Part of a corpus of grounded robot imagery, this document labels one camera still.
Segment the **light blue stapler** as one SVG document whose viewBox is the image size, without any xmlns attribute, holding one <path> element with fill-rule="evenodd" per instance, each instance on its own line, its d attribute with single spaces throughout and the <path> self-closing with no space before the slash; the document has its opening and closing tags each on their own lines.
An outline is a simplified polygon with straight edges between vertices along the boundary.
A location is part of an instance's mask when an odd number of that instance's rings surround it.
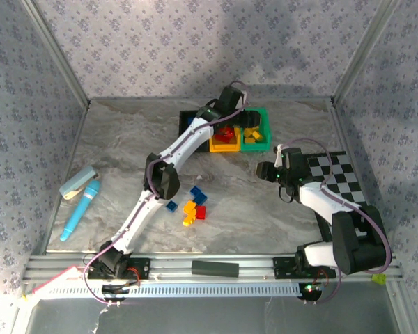
<svg viewBox="0 0 418 334">
<path fill-rule="evenodd" d="M 98 180 L 99 172 L 92 166 L 85 166 L 70 179 L 68 179 L 59 189 L 64 200 L 71 200 L 78 195 L 91 180 Z"/>
</svg>

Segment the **aluminium frame side rail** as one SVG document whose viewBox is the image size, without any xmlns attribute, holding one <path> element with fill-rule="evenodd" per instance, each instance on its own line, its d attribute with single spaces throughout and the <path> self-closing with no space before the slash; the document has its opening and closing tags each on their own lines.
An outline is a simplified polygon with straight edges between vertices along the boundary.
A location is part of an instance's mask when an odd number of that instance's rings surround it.
<svg viewBox="0 0 418 334">
<path fill-rule="evenodd" d="M 359 205 L 362 206 L 361 209 L 364 209 L 368 205 L 367 200 L 369 199 L 369 197 L 367 196 L 364 180 L 362 179 L 362 174 L 359 170 L 358 160 L 354 155 L 353 150 L 355 149 L 355 146 L 351 143 L 350 139 L 348 138 L 346 129 L 344 127 L 344 123 L 341 120 L 341 115 L 337 111 L 337 108 L 335 106 L 332 107 L 331 114 L 334 121 L 334 127 L 337 130 L 337 134 L 339 135 L 341 147 L 346 151 L 346 154 L 348 155 L 348 158 L 355 173 L 355 177 L 357 178 L 357 182 L 359 183 L 360 189 L 362 191 L 364 202 L 359 202 Z M 374 233 L 376 233 L 376 235 L 378 236 L 377 231 L 364 217 L 361 217 L 359 214 L 358 217 L 360 218 L 360 224 L 358 225 L 357 230 L 362 232 L 362 238 L 372 237 Z"/>
<path fill-rule="evenodd" d="M 76 134 L 75 134 L 75 139 L 74 139 L 72 147 L 69 151 L 68 162 L 65 165 L 65 170 L 64 170 L 63 178 L 62 178 L 62 184 L 66 183 L 67 180 L 68 180 L 69 172 L 70 172 L 73 160 L 74 160 L 74 155 L 76 153 L 77 145 L 78 145 L 78 142 L 79 142 L 79 139 L 80 139 L 80 136 L 81 136 L 81 132 L 82 132 L 82 129 L 83 129 L 83 126 L 84 126 L 86 115 L 87 115 L 88 110 L 89 110 L 89 106 L 90 106 L 90 104 L 87 104 L 82 111 L 82 116 L 80 118 L 79 125 L 77 127 L 77 131 L 76 131 Z M 63 199 L 62 195 L 60 194 L 59 191 L 57 191 L 56 192 L 56 199 L 54 201 L 53 210 L 52 210 L 52 213 L 49 216 L 47 226 L 44 230 L 44 233 L 40 236 L 40 241 L 37 243 L 36 248 L 35 248 L 34 252 L 32 253 L 32 255 L 45 255 L 46 254 L 47 247 L 49 245 L 49 240 L 50 240 L 50 237 L 51 237 L 51 234 L 52 234 L 53 226 L 54 226 L 54 223 L 56 221 L 56 215 L 57 215 L 57 212 L 59 210 L 62 199 Z"/>
</svg>

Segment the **blue marker pen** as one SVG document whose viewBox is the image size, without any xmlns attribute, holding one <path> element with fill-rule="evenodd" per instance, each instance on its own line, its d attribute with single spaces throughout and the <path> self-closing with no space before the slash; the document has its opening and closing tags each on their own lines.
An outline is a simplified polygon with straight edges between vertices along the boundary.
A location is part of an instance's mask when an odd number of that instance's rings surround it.
<svg viewBox="0 0 418 334">
<path fill-rule="evenodd" d="M 70 235 L 75 231 L 78 223 L 81 221 L 82 216 L 85 214 L 88 206 L 90 205 L 92 199 L 96 197 L 101 187 L 99 180 L 92 180 L 85 188 L 84 193 L 78 202 L 74 212 L 70 216 L 68 222 L 66 223 L 63 232 L 60 236 L 61 241 L 66 241 Z"/>
</svg>

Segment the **aluminium frame post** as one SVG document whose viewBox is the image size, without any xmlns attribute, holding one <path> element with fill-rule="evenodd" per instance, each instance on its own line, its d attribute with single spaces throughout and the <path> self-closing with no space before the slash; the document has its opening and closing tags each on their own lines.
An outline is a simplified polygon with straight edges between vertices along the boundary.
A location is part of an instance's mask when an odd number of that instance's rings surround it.
<svg viewBox="0 0 418 334">
<path fill-rule="evenodd" d="M 60 44 L 56 41 L 54 34 L 52 33 L 47 20 L 44 18 L 43 13 L 38 7 L 35 0 L 19 0 L 23 5 L 25 11 L 29 15 L 31 22 L 33 23 L 35 30 L 38 32 L 40 39 L 46 46 L 52 60 L 56 64 L 59 72 L 65 79 L 69 89 L 72 91 L 78 103 L 83 108 L 89 106 L 89 98 L 84 92 L 78 78 L 72 70 L 66 55 L 61 49 Z"/>
<path fill-rule="evenodd" d="M 373 18 L 369 22 L 362 39 L 358 43 L 345 72 L 335 88 L 332 96 L 333 107 L 337 107 L 346 98 L 346 95 L 351 89 L 359 72 L 364 67 L 367 58 L 370 56 L 372 49 L 375 47 L 379 37 L 400 2 L 401 0 L 380 0 Z"/>
</svg>

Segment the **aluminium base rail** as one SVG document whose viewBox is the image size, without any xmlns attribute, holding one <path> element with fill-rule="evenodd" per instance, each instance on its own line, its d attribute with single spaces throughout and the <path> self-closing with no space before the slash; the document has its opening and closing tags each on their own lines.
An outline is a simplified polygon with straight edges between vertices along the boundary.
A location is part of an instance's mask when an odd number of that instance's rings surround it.
<svg viewBox="0 0 418 334">
<path fill-rule="evenodd" d="M 44 283 L 63 270 L 76 266 L 82 272 L 92 259 L 92 253 L 47 253 L 30 257 L 22 281 L 26 284 Z M 143 283 L 267 283 L 276 280 L 292 282 L 310 282 L 309 279 L 276 279 L 272 259 L 274 257 L 292 257 L 292 255 L 208 255 L 201 253 L 145 253 L 134 254 L 135 258 L 149 258 L 150 272 Z M 194 260 L 226 262 L 239 264 L 237 278 L 193 275 L 191 265 Z M 320 278 L 333 283 L 336 278 Z"/>
</svg>

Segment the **dark grey rectangular block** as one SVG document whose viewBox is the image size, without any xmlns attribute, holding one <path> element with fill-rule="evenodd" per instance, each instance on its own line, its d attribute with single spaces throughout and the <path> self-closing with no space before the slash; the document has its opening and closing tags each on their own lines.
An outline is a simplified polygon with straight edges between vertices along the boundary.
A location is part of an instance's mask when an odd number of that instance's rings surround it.
<svg viewBox="0 0 418 334">
<path fill-rule="evenodd" d="M 239 276 L 239 264 L 194 260 L 191 265 L 191 272 L 193 275 L 237 278 Z"/>
</svg>

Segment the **green plastic bin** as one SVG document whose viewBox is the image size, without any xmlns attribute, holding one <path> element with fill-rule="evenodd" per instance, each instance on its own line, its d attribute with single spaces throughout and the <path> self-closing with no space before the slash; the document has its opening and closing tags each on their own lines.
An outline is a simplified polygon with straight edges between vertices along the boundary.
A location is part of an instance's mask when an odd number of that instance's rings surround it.
<svg viewBox="0 0 418 334">
<path fill-rule="evenodd" d="M 257 127 L 252 127 L 254 131 L 258 131 L 261 135 L 265 138 L 264 143 L 255 143 L 255 144 L 245 144 L 245 137 L 243 131 L 245 128 L 241 128 L 241 142 L 240 142 L 240 150 L 242 152 L 265 152 L 269 151 L 271 147 L 271 139 L 272 139 L 272 132 L 270 128 L 270 122 L 268 118 L 268 112 L 264 108 L 258 109 L 247 109 L 247 111 L 258 111 L 261 113 L 261 120 L 264 122 L 264 127 L 259 129 Z"/>
</svg>

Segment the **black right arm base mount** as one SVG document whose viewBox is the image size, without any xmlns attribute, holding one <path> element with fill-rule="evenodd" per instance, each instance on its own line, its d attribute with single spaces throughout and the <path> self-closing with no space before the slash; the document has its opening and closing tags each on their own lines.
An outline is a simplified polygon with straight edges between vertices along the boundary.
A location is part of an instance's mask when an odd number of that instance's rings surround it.
<svg viewBox="0 0 418 334">
<path fill-rule="evenodd" d="M 276 279 L 336 278 L 336 271 L 329 267 L 313 267 L 298 256 L 274 257 L 272 259 Z"/>
</svg>

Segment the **yellow plastic bin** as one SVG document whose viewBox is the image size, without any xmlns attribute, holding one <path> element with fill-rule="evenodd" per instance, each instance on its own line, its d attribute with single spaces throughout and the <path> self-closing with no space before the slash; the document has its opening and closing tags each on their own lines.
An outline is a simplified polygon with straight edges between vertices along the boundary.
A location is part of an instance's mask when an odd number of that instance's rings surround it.
<svg viewBox="0 0 418 334">
<path fill-rule="evenodd" d="M 214 135 L 218 134 L 218 131 L 220 128 L 225 127 L 225 126 L 229 126 L 234 128 L 235 130 L 235 135 L 237 136 L 237 143 L 233 144 L 233 143 L 229 143 L 229 144 L 219 144 L 216 143 L 214 141 Z M 240 142 L 241 142 L 241 131 L 238 125 L 236 125 L 234 120 L 227 120 L 224 122 L 221 122 L 219 124 L 216 124 L 214 126 L 214 134 L 210 137 L 209 140 L 209 151 L 211 153 L 215 153 L 215 152 L 239 152 L 240 151 Z"/>
</svg>

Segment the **red and white strip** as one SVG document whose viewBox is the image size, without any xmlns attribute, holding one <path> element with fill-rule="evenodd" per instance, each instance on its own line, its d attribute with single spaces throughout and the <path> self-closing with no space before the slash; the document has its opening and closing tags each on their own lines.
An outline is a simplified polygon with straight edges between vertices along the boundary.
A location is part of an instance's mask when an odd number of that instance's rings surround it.
<svg viewBox="0 0 418 334">
<path fill-rule="evenodd" d="M 47 293 L 51 288 L 57 287 L 61 283 L 67 280 L 76 280 L 80 276 L 80 270 L 76 266 L 68 267 L 53 278 L 32 289 L 28 293 L 23 293 L 21 299 L 23 301 L 29 301 L 35 297 L 40 298 L 43 294 Z"/>
</svg>

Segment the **black white checkerboard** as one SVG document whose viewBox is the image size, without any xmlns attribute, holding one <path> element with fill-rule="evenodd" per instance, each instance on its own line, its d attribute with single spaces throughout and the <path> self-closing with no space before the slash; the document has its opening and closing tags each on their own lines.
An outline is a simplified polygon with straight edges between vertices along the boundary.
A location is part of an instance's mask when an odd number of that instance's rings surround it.
<svg viewBox="0 0 418 334">
<path fill-rule="evenodd" d="M 333 172 L 327 181 L 328 189 L 346 200 L 365 205 L 364 194 L 346 152 L 331 152 L 330 156 Z M 329 175 L 330 165 L 325 153 L 305 154 L 304 158 L 314 178 L 322 181 Z"/>
</svg>

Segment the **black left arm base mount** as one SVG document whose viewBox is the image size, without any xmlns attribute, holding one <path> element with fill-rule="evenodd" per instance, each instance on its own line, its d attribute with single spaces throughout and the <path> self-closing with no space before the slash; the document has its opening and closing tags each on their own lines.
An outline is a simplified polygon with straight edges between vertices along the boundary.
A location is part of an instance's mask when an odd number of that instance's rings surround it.
<svg viewBox="0 0 418 334">
<path fill-rule="evenodd" d="M 88 270 L 91 280 L 146 280 L 150 272 L 149 258 L 100 257 Z"/>
</svg>

